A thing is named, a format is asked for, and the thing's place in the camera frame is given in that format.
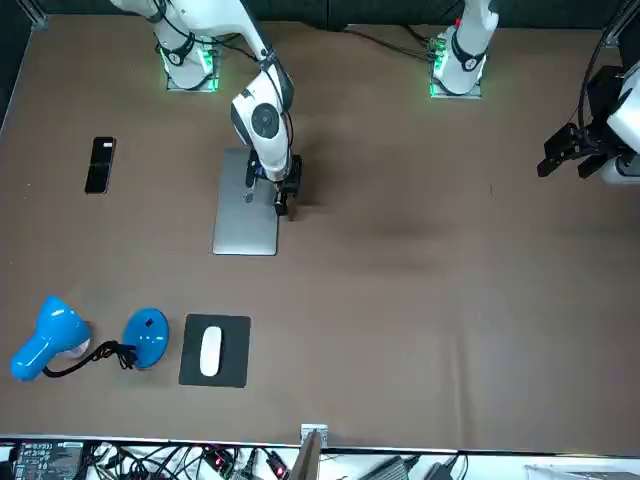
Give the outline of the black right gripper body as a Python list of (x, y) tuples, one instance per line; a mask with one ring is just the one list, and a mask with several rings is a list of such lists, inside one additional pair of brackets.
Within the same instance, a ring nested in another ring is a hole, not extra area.
[(291, 160), (291, 168), (280, 183), (279, 191), (286, 195), (296, 196), (301, 184), (303, 162), (302, 157), (298, 154), (293, 154)]

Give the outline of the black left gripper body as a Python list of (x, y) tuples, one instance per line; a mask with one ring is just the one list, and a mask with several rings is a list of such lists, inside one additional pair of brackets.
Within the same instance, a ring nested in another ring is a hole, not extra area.
[(592, 116), (582, 134), (587, 148), (621, 148), (622, 141), (607, 124), (623, 83), (623, 67), (604, 65), (588, 80), (586, 97)]

